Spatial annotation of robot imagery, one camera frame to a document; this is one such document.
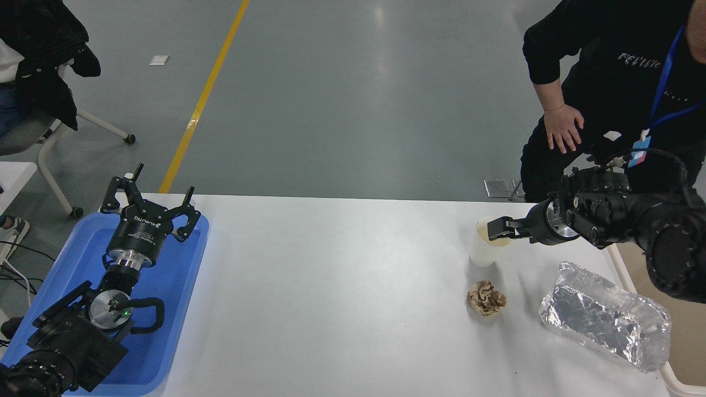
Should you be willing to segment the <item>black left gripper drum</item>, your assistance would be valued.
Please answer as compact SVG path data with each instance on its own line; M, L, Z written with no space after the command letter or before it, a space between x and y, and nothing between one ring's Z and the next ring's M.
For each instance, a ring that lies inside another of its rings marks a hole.
M136 252L143 256L144 265L155 265L167 234L173 230L171 219L164 216L166 211L167 208L161 205L146 205L146 208L128 205L123 208L106 254L116 260L119 254Z

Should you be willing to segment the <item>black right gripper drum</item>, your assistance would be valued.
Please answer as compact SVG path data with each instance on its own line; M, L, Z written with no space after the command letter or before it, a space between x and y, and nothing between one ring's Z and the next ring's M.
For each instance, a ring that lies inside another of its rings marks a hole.
M534 204L525 217L524 228L529 235L530 244L547 246L555 244L554 232L550 230L549 221L547 221L547 209L551 203L552 200L544 200Z

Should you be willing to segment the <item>person's right hand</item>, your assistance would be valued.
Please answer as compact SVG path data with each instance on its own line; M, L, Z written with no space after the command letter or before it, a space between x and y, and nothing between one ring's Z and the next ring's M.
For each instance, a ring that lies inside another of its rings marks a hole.
M544 111L545 135L549 150L561 154L575 152L582 143L580 131L584 126L581 113L570 105L561 105Z

